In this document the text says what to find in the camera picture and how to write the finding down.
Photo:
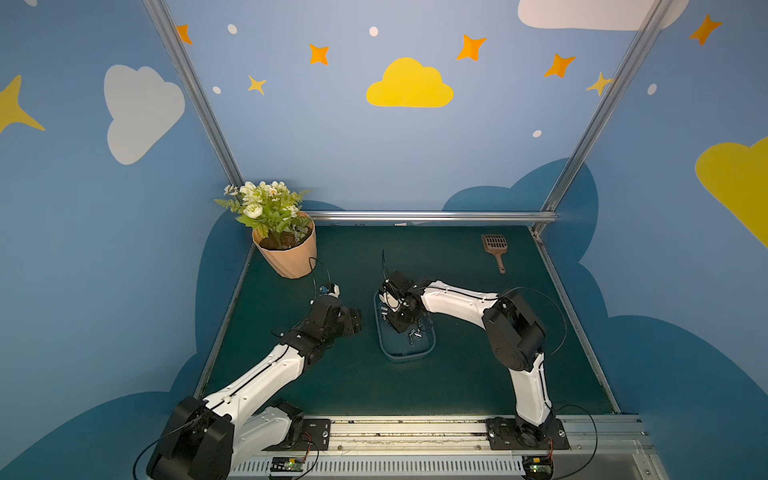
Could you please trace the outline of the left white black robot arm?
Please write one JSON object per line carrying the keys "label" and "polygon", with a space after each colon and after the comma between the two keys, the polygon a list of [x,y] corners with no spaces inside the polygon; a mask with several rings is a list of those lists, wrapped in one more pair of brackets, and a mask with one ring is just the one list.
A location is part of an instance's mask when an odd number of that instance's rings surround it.
{"label": "left white black robot arm", "polygon": [[267,356],[228,386],[188,396],[171,413],[152,452],[151,479],[225,479],[233,467],[272,446],[298,442],[303,413],[267,401],[319,361],[342,336],[361,331],[361,311],[336,293],[315,298],[308,314],[282,334]]}

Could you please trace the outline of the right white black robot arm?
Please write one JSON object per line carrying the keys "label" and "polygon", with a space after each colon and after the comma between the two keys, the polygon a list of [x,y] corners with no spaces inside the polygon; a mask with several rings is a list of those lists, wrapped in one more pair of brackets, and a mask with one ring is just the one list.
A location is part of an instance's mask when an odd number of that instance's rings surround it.
{"label": "right white black robot arm", "polygon": [[378,291],[386,321],[399,333],[426,314],[458,318],[482,328],[495,358],[509,370],[516,399],[516,433],[532,445],[547,437],[555,415],[544,371],[545,329],[522,293],[476,292],[395,271]]}

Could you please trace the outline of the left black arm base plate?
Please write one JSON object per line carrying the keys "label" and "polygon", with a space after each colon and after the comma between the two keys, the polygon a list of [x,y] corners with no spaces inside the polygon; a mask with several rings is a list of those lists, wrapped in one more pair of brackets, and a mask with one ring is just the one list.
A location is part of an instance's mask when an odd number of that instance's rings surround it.
{"label": "left black arm base plate", "polygon": [[276,445],[266,447],[265,451],[303,451],[309,445],[312,445],[314,450],[327,451],[331,426],[332,422],[327,418],[294,421],[289,427],[287,436]]}

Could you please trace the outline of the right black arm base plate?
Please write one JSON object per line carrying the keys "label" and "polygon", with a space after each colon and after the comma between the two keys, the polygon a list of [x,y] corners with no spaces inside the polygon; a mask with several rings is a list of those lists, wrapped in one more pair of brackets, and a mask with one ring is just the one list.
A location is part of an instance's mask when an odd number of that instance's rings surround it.
{"label": "right black arm base plate", "polygon": [[540,426],[514,417],[493,417],[485,421],[492,450],[569,450],[562,422],[550,416]]}

